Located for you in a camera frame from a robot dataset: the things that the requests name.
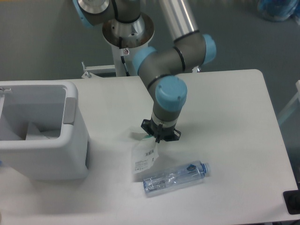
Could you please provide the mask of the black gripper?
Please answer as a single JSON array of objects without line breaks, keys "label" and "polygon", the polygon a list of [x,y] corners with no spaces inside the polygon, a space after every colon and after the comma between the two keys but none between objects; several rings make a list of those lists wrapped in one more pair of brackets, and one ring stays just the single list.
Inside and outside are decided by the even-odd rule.
[{"label": "black gripper", "polygon": [[148,135],[155,137],[156,143],[160,143],[160,141],[178,141],[181,136],[181,132],[175,129],[175,125],[170,127],[164,127],[164,125],[155,124],[155,122],[152,119],[144,119],[142,121],[141,128]]}]

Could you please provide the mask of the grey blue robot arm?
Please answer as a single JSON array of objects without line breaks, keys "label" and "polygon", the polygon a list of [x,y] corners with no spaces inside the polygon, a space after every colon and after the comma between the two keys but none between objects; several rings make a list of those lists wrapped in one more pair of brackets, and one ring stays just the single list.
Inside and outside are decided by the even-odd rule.
[{"label": "grey blue robot arm", "polygon": [[118,49],[114,65],[121,76],[138,75],[153,100],[150,120],[141,127],[156,142],[177,141],[175,126],[187,99],[187,86],[178,74],[211,62],[216,44],[201,34],[186,0],[162,0],[174,46],[158,52],[148,45],[154,35],[152,20],[138,0],[75,0],[73,5],[87,27],[102,25],[106,41]]}]

